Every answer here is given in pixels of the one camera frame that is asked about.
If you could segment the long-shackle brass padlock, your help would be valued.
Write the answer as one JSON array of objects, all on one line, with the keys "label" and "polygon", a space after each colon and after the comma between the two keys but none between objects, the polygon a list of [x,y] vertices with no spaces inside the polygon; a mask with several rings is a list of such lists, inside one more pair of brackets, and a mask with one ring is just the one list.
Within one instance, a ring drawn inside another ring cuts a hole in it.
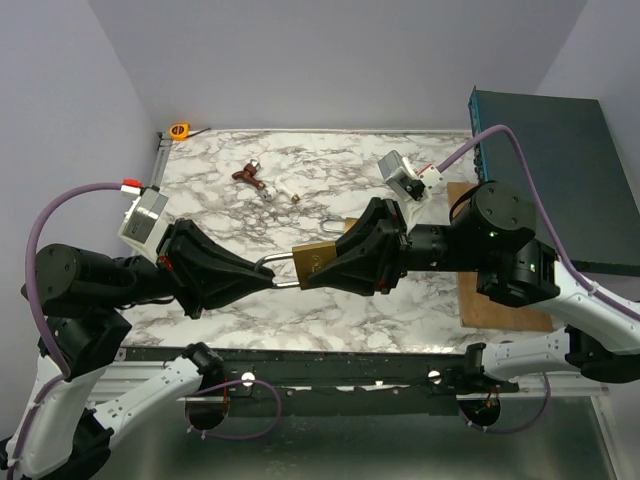
[{"label": "long-shackle brass padlock", "polygon": [[328,215],[319,221],[320,229],[325,233],[343,234],[351,229],[357,218]]}]

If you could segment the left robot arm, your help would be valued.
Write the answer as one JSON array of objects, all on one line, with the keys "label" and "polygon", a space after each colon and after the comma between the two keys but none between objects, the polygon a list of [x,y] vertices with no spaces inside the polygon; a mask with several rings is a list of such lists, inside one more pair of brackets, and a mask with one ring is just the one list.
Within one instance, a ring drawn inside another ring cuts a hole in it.
[{"label": "left robot arm", "polygon": [[161,406],[214,393],[222,358],[188,346],[154,377],[99,407],[88,399],[130,331],[123,309],[170,297],[190,318],[269,289],[271,269],[217,245],[194,222],[157,228],[134,257],[52,244],[30,258],[24,296],[44,316],[37,374],[16,433],[1,444],[11,479],[87,479]]}]

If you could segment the small brass padlock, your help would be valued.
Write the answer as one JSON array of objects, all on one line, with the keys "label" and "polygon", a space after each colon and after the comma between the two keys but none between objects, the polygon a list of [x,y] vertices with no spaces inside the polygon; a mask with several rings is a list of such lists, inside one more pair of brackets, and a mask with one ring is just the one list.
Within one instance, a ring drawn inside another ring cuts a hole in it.
[{"label": "small brass padlock", "polygon": [[272,282],[273,289],[310,288],[309,278],[337,258],[336,242],[326,241],[293,247],[289,252],[267,255],[258,260],[254,270],[258,271],[267,263],[292,260],[297,279],[286,282]]}]

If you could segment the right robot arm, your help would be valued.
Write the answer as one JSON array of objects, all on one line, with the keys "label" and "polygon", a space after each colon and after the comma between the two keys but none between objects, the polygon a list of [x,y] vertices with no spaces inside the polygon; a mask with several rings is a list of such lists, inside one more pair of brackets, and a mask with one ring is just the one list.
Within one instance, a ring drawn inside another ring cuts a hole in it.
[{"label": "right robot arm", "polygon": [[574,371],[605,383],[639,378],[639,307],[575,279],[559,254],[535,237],[534,205],[496,182],[465,195],[446,225],[409,227],[396,202],[374,198],[335,244],[335,258],[307,283],[371,296],[387,294],[413,271],[473,272],[477,293],[512,308],[555,316],[544,336],[467,347],[458,371],[480,392],[527,374]]}]

